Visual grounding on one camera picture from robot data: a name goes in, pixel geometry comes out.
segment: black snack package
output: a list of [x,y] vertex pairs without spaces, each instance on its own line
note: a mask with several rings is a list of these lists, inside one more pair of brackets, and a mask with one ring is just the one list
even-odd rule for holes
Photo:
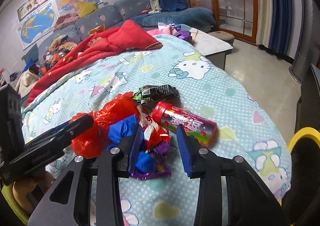
[[172,87],[169,84],[161,86],[146,85],[139,88],[139,91],[132,96],[132,99],[136,101],[172,98],[179,98],[179,92],[176,87]]

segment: qr code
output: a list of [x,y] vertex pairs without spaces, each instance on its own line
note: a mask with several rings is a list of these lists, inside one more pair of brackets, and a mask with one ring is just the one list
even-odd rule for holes
[[150,89],[145,89],[143,92],[142,92],[142,96],[144,95],[149,95],[150,94]]

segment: hello kitty print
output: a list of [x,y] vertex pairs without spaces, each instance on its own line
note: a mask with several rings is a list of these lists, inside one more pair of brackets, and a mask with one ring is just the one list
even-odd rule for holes
[[187,52],[183,56],[185,56],[184,61],[178,62],[173,66],[169,72],[169,77],[201,80],[209,70],[215,68],[200,52]]

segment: world map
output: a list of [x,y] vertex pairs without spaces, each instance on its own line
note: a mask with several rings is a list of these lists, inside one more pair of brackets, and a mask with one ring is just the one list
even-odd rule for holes
[[32,14],[21,27],[21,39],[32,43],[36,35],[52,27],[54,22],[53,9],[47,6],[37,14]]
[[51,2],[26,17],[18,27],[18,34],[23,49],[53,30],[56,20],[57,18]]

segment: red blanket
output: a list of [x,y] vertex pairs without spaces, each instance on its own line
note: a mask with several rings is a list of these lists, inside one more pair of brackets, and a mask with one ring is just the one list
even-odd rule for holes
[[79,43],[35,84],[30,92],[28,105],[41,92],[71,71],[83,68],[99,59],[119,54],[127,49],[152,50],[160,47],[162,47],[160,42],[144,32],[132,20],[127,20],[121,27],[92,35]]

